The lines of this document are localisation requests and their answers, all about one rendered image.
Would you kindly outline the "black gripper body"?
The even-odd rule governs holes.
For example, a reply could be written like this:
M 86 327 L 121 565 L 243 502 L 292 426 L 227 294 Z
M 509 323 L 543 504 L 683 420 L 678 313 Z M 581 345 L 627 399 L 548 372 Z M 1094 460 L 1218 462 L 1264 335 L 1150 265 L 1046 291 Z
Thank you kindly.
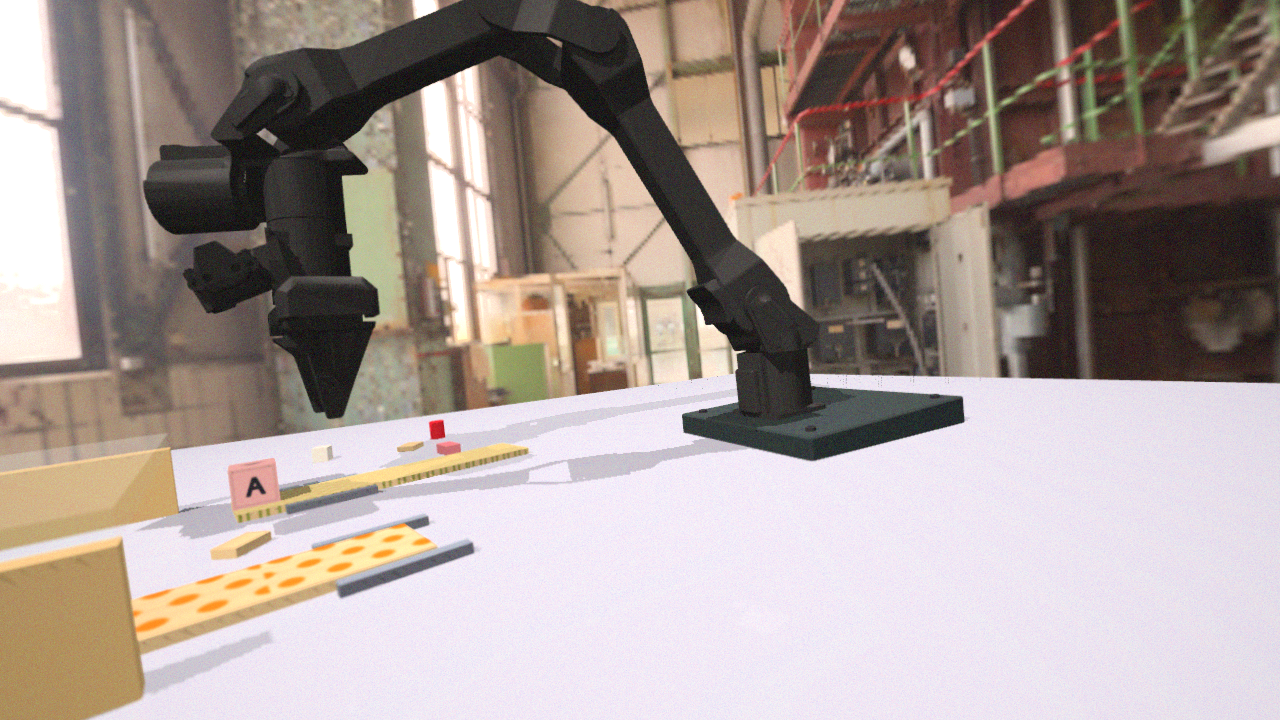
M 271 237 L 279 237 L 291 273 L 273 291 L 270 336 L 288 337 L 278 331 L 280 325 L 364 322 L 364 316 L 380 314 L 378 288 L 362 275 L 352 275 L 353 236 L 344 224 L 308 217 L 276 219 L 268 228 Z

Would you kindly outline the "yellow flat strip with orange spots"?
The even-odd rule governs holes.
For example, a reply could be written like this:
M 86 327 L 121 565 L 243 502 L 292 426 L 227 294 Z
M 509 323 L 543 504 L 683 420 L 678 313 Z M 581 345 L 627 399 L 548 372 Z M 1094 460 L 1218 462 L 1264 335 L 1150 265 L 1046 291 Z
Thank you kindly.
M 337 591 L 337 580 L 436 550 L 406 524 L 132 600 L 140 653 Z

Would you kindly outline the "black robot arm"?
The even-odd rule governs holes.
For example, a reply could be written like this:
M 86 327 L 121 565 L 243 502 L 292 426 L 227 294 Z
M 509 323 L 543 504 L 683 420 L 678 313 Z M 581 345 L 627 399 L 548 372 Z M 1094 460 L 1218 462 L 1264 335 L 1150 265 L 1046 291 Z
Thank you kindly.
M 562 47 L 549 38 L 562 44 Z M 255 231 L 285 218 L 346 225 L 342 176 L 369 168 L 343 143 L 375 111 L 495 56 L 564 88 L 620 143 L 689 254 L 687 290 L 705 325 L 737 355 L 733 415 L 782 420 L 812 402 L 806 348 L 819 324 L 721 217 L 652 101 L 626 20 L 580 0 L 461 0 L 349 47 L 300 47 L 253 61 L 211 132 L 218 146 L 163 145 L 143 196 L 172 234 Z M 257 133 L 268 129 L 269 143 Z M 276 290 L 291 277 L 278 236 L 232 252 L 195 247 L 189 290 L 206 313 Z

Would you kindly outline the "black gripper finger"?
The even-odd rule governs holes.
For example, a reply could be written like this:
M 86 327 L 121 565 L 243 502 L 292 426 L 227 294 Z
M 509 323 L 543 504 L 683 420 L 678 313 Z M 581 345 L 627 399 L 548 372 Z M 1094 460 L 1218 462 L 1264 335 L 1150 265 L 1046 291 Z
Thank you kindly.
M 305 352 L 305 348 L 300 347 L 300 345 L 296 345 L 296 342 L 289 337 L 274 337 L 273 342 L 279 345 L 282 348 L 285 348 L 285 351 L 288 351 L 294 356 L 296 365 L 300 370 L 300 375 L 301 379 L 303 380 L 305 389 L 314 407 L 314 413 L 324 413 L 323 404 L 320 401 L 320 395 L 317 392 L 317 386 L 314 380 L 314 374 L 311 372 L 311 366 L 308 364 L 308 357 Z
M 280 325 L 278 331 L 305 348 L 328 419 L 346 414 L 358 368 L 376 322 L 328 322 Z

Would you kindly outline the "yellow strip with crosshatch pattern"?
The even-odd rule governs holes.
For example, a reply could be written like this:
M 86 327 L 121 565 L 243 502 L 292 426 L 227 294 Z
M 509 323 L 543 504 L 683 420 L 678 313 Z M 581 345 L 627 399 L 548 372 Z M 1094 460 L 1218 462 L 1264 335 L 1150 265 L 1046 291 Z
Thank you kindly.
M 312 486 L 294 489 L 279 491 L 280 501 L 265 503 L 252 509 L 239 509 L 232 511 L 237 523 L 250 521 L 257 518 L 268 518 L 285 512 L 285 503 L 294 503 L 302 500 L 317 498 L 326 495 L 335 495 L 347 489 L 356 489 L 364 486 L 378 486 L 378 489 L 387 489 L 413 480 L 457 471 L 465 468 L 498 462 L 509 457 L 529 454 L 529 448 L 515 445 L 493 445 L 484 448 L 475 448 L 466 452 L 448 454 L 431 457 L 419 462 L 410 462 L 396 468 L 387 468 L 378 471 L 369 471 L 356 477 L 343 477 Z

